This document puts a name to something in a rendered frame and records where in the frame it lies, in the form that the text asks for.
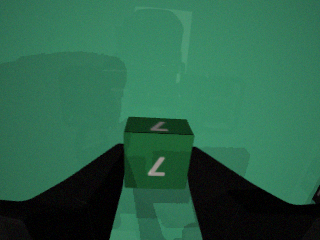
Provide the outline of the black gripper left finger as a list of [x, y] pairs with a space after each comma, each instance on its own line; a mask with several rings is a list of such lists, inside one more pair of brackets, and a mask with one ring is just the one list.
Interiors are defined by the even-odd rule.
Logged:
[[0, 200], [0, 240], [109, 240], [124, 175], [117, 144], [32, 199]]

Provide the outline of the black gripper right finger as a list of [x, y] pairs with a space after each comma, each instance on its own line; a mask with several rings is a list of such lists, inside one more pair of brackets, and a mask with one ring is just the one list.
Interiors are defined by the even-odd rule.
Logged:
[[320, 240], [320, 203], [280, 200], [197, 147], [187, 179], [203, 240]]

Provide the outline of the green block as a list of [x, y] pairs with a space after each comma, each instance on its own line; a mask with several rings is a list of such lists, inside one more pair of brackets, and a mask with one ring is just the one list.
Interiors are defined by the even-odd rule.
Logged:
[[124, 187], [184, 189], [193, 140], [195, 135], [185, 119], [128, 116]]

